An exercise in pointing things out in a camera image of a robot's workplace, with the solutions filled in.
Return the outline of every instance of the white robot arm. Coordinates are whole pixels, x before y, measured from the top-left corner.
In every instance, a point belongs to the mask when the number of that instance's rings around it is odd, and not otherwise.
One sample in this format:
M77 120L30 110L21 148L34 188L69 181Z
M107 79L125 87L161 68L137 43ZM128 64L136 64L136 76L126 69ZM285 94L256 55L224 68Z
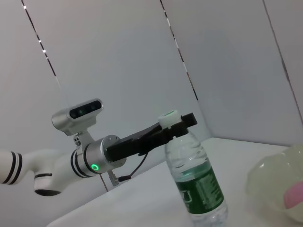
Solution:
M96 116L103 109L99 99L61 110L53 115L56 129L67 136L74 135L76 149L63 154L54 149L43 149L21 155L0 151L0 183L17 184L28 171L35 174L34 190L42 196L61 193L69 184L83 178L108 172L112 184L118 179L112 170L124 165L126 158L135 154L147 155L152 149L168 143L174 136L188 133L187 127L197 124L194 115L182 116L182 122L162 129L159 123L126 138L109 135L94 141L87 128L94 125ZM120 177L119 181L131 176Z

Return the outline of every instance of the black cable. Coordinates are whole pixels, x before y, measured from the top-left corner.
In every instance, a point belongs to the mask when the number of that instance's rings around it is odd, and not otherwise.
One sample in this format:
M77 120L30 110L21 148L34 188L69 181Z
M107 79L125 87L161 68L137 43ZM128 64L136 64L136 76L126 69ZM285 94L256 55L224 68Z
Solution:
M121 177L118 178L118 181L122 182L122 181L127 181L127 180L131 179L133 174L142 166L143 162L146 160L147 155L148 155L148 153L146 153L146 155L142 159L141 163L137 166L137 168L130 175L121 176Z

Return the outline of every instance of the green bottle label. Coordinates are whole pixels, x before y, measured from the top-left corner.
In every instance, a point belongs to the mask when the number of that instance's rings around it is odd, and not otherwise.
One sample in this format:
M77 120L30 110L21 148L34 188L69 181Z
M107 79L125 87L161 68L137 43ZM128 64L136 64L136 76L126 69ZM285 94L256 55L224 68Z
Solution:
M210 212L220 206L224 200L213 168L194 180L176 182L176 184L191 214Z

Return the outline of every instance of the water bottle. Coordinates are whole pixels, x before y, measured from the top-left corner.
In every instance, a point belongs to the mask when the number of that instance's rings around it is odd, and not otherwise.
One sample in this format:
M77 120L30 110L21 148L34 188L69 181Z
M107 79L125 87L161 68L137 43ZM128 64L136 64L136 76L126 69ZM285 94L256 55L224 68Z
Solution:
M161 127L181 122L177 110L159 117ZM228 215L221 188L199 140L191 133L165 145L171 175L195 227L223 227Z

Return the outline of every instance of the white table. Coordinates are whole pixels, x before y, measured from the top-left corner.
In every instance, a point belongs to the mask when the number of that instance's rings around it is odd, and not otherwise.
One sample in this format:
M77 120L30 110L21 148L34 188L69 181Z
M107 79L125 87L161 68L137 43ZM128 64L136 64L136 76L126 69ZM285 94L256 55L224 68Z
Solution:
M211 138L203 142L229 207L228 227L294 227L282 214L256 210L244 192L248 171L286 147ZM162 163L57 219L48 227L191 227Z

